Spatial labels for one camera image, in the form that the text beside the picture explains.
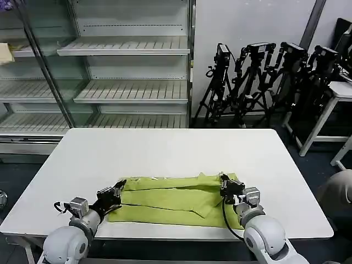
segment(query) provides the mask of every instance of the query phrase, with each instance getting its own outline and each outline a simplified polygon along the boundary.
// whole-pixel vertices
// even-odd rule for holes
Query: green towel
[[[122,191],[122,208],[111,212],[109,222],[180,224],[226,227],[222,215],[220,177],[200,173],[195,178],[128,178]],[[231,205],[225,205],[233,229],[242,229]]]

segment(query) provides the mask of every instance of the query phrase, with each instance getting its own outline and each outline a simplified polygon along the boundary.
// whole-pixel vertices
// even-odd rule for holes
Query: display refrigerator
[[[11,4],[0,153],[50,152],[70,128],[188,127],[195,0]]]

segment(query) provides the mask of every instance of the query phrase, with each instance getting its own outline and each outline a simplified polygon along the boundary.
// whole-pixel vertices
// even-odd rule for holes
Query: white shelf
[[[63,136],[68,130],[61,113],[13,113],[0,123],[0,136]]]
[[[58,80],[65,100],[73,98],[74,87],[80,80]],[[46,80],[0,81],[2,103],[56,103]]]
[[[80,37],[57,50],[60,56],[187,55],[186,36]]]
[[[186,115],[100,114],[93,128],[186,128]]]
[[[14,58],[35,57],[28,40],[9,40],[11,52]],[[39,44],[43,55],[57,55],[56,50],[64,46],[62,38],[39,39]]]
[[[92,80],[76,103],[187,103],[187,81]]]

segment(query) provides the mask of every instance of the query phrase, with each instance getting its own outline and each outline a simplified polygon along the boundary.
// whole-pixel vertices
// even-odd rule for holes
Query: dark floor
[[[330,161],[341,148],[341,144],[319,143],[313,146],[313,151],[308,152],[306,157],[299,157],[294,141],[288,133],[279,126],[275,129],[313,193],[338,171],[330,166]],[[346,156],[343,163],[347,168],[352,168],[352,153]],[[7,215],[40,167],[39,164],[0,163],[0,189],[9,195],[9,205],[0,213],[0,219]],[[293,244],[310,263],[322,264],[327,260],[343,262],[352,256],[351,237],[346,229],[342,229],[331,239],[295,240]],[[246,261],[252,259],[245,245],[239,242],[114,241],[102,243],[97,241],[91,249],[91,257],[102,255],[119,259],[154,260]],[[0,234],[0,264],[5,263],[26,263],[26,256],[22,248],[8,245],[4,236]]]

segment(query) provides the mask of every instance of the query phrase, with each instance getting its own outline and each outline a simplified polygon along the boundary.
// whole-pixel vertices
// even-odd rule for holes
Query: white tabletop
[[[352,98],[352,84],[349,82],[332,81],[329,87],[336,97]]]
[[[328,238],[333,230],[290,154],[270,129],[71,129],[0,226],[9,235],[47,236],[70,214],[53,204],[96,191],[121,177],[195,177],[236,172],[261,192],[265,212],[289,238]],[[103,222],[98,239],[228,240],[227,229]]]

